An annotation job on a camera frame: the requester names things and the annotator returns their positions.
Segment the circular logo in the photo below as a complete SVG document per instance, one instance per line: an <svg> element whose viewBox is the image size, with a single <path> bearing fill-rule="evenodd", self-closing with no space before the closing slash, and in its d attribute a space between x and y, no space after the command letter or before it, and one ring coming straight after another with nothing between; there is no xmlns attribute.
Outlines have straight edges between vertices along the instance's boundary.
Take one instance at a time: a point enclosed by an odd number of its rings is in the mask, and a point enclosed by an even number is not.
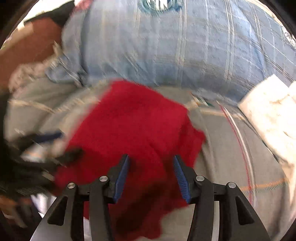
<svg viewBox="0 0 296 241"><path fill-rule="evenodd" d="M170 10L178 11L183 5L183 0L139 0L139 8L152 15L157 15Z"/></svg>

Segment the black object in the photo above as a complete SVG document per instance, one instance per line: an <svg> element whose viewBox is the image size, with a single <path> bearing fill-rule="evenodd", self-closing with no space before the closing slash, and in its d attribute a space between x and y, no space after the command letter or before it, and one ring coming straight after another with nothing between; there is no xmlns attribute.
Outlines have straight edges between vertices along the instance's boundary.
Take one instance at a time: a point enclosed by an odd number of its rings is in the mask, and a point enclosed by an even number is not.
<svg viewBox="0 0 296 241"><path fill-rule="evenodd" d="M75 7L74 1L70 1L52 11L44 12L37 15L36 17L28 19L25 21L25 23L32 22L34 20L38 20L42 18L51 18L57 25L63 27L67 22L70 16L70 13L72 12L74 7Z"/></svg>
<svg viewBox="0 0 296 241"><path fill-rule="evenodd" d="M174 157L174 170L188 204L195 204L187 241L211 241L214 201L219 201L219 241L270 241L257 213L235 183L211 183L186 166L180 156Z"/></svg>
<svg viewBox="0 0 296 241"><path fill-rule="evenodd" d="M35 230L31 241L81 241L83 234L83 202L89 201L89 222L93 241L113 241L108 204L120 198L129 169L124 155L107 176L91 184L69 183L51 205Z"/></svg>

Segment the red cloth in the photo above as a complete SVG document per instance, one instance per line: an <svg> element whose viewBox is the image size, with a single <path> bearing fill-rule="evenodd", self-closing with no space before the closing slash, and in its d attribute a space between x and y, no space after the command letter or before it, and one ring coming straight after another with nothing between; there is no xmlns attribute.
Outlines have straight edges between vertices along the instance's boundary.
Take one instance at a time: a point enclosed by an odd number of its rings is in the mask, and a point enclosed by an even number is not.
<svg viewBox="0 0 296 241"><path fill-rule="evenodd" d="M90 183L128 154L132 161L123 195L109 205L115 239L154 239L161 235L161 218L186 205L173 156L180 154L192 167L204 139L182 105L145 86L116 81L69 143L82 147L84 156L60 168L56 183L61 188L69 182Z"/></svg>

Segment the silver screw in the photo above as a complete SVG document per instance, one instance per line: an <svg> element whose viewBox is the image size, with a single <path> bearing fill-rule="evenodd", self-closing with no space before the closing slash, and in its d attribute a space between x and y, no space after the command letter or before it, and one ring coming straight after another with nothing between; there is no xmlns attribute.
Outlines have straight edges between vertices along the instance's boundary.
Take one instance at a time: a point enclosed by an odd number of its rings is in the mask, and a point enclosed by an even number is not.
<svg viewBox="0 0 296 241"><path fill-rule="evenodd" d="M228 183L228 186L229 186L230 188L235 188L237 185L236 185L235 183Z"/></svg>
<svg viewBox="0 0 296 241"><path fill-rule="evenodd" d="M106 182L108 180L108 177L107 176L101 176L100 177L100 181L101 182Z"/></svg>
<svg viewBox="0 0 296 241"><path fill-rule="evenodd" d="M205 178L203 177L203 176L196 176L196 178L195 178L197 181L200 181L200 182L202 182L202 181L204 181L205 180Z"/></svg>
<svg viewBox="0 0 296 241"><path fill-rule="evenodd" d="M75 183L69 183L68 186L67 186L69 189L72 189L75 187Z"/></svg>

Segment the blue plaid fabric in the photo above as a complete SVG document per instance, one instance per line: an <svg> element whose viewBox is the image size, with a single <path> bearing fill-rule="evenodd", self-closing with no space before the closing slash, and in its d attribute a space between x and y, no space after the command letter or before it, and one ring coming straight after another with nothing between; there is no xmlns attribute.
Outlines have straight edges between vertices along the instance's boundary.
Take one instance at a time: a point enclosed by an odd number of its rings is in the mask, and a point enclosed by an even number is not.
<svg viewBox="0 0 296 241"><path fill-rule="evenodd" d="M63 32L64 55L47 70L57 83L122 77L238 102L266 77L295 79L295 48L281 26L245 0L182 0L158 14L148 0L94 0Z"/></svg>

